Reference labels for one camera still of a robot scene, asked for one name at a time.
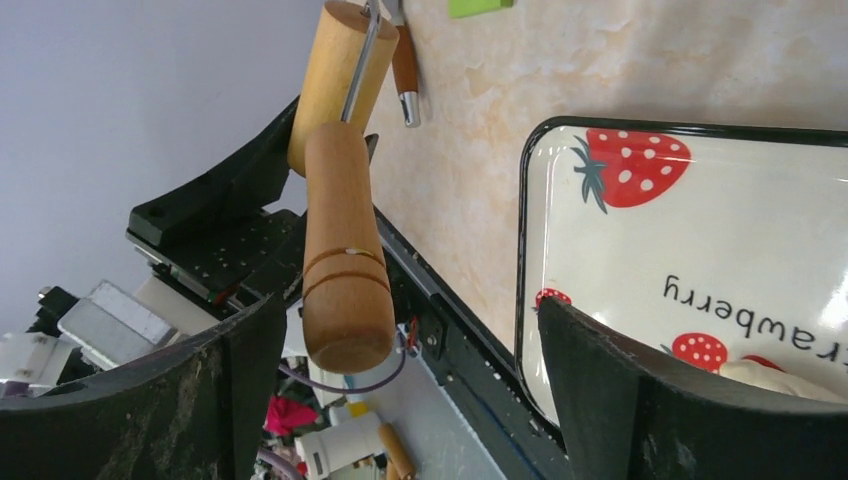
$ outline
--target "yellow object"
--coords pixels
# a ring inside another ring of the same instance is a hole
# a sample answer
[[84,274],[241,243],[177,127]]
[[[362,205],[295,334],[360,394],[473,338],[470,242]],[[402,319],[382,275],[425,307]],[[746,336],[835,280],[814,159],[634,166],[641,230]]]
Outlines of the yellow object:
[[350,412],[350,416],[353,418],[361,417],[368,413],[368,406],[365,405],[364,402],[348,403],[347,409]]
[[[354,3],[329,1],[321,11],[289,140],[288,164],[302,177],[306,176],[306,139],[315,128],[341,118],[368,20]],[[350,119],[359,132],[365,132],[371,118],[399,38],[397,28],[381,19]]]

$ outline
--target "cable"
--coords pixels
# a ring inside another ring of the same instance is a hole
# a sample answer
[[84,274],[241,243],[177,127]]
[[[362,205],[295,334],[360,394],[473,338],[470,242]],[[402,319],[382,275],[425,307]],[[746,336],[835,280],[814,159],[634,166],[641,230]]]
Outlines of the cable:
[[403,334],[400,331],[398,331],[398,339],[400,340],[401,347],[400,347],[400,363],[398,364],[397,368],[395,369],[394,372],[392,372],[391,375],[389,375],[385,379],[383,379],[383,380],[381,380],[381,381],[379,381],[379,382],[377,382],[373,385],[369,385],[367,387],[339,388],[339,387],[331,387],[330,385],[324,385],[323,383],[316,382],[315,380],[312,380],[309,377],[305,377],[305,376],[297,373],[292,368],[290,368],[288,365],[286,365],[285,362],[280,362],[280,371],[285,373],[289,377],[297,380],[298,382],[306,385],[306,386],[309,386],[309,387],[312,387],[312,388],[317,388],[319,390],[324,390],[325,392],[338,393],[340,395],[357,395],[357,394],[362,394],[362,393],[373,392],[374,390],[377,390],[378,388],[385,387],[392,380],[397,378],[397,376],[400,375],[401,370],[403,370],[403,366],[406,364],[406,348],[404,348]]
[[15,382],[12,380],[6,381],[2,385],[3,398],[7,397],[25,397],[29,391],[29,384],[24,382]]
[[262,460],[265,463],[271,464],[272,467],[277,470],[283,472],[283,476],[288,478],[289,480],[302,480],[303,475],[297,471],[297,467],[291,464],[285,458],[277,455],[276,453],[268,450],[267,448],[260,447],[256,452],[256,458]]
[[489,404],[487,404],[477,394],[477,392],[475,392],[474,390],[471,389],[471,385],[469,385],[468,382],[465,381],[465,379],[462,378],[461,375],[457,375],[456,378],[468,390],[468,392],[471,394],[471,397],[474,398],[475,400],[477,400],[477,403],[480,405],[480,407],[483,408],[483,411],[486,412],[486,415],[489,417],[489,420],[491,420],[492,422],[494,422],[498,426],[501,433],[503,433],[504,437],[506,437],[505,440],[507,441],[509,446],[512,448],[512,451],[515,452],[515,454],[521,460],[521,463],[523,463],[524,466],[527,467],[528,470],[530,470],[530,473],[533,475],[533,478],[536,478],[536,479],[545,478],[544,476],[542,476],[541,472],[539,472],[539,469],[537,469],[536,466],[533,465],[533,462],[531,462],[530,459],[527,458],[527,455],[524,453],[524,450],[521,448],[521,446],[518,444],[518,442],[515,441],[515,439],[513,438],[513,435],[510,433],[509,436],[507,437],[507,432],[509,432],[509,430],[506,428],[506,426],[503,424],[503,422],[500,421],[498,416],[495,414],[494,410],[492,410],[492,407],[490,407]]

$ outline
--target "strawberry text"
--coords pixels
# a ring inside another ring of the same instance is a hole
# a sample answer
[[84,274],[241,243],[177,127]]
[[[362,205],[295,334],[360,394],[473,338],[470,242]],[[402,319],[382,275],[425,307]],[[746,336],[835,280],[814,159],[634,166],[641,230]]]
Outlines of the strawberry text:
[[798,350],[806,350],[815,354],[821,360],[842,361],[842,345],[839,342],[820,341],[813,332],[801,327],[788,325],[765,315],[758,315],[749,308],[735,308],[727,300],[720,300],[712,295],[697,295],[695,290],[681,289],[678,285],[680,278],[669,275],[665,279],[663,297],[675,300],[680,305],[686,305],[705,314],[715,315],[719,319],[733,321],[745,334],[745,338],[754,335],[767,335],[771,338],[786,342]]

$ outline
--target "red cloth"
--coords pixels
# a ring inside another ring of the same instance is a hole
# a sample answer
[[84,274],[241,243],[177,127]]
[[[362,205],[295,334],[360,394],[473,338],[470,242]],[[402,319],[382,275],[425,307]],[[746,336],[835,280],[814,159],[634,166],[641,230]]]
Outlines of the red cloth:
[[271,397],[268,415],[265,417],[265,430],[284,436],[293,429],[309,425],[318,419],[315,410],[285,397]]

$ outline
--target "white wall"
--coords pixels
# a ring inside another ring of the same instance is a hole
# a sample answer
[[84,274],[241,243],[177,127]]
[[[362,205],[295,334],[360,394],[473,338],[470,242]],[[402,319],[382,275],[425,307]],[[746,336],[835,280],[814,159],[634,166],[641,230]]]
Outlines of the white wall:
[[[202,173],[299,92],[321,0],[0,0],[0,334],[36,294],[135,290],[130,209]],[[281,202],[305,207],[292,175]]]

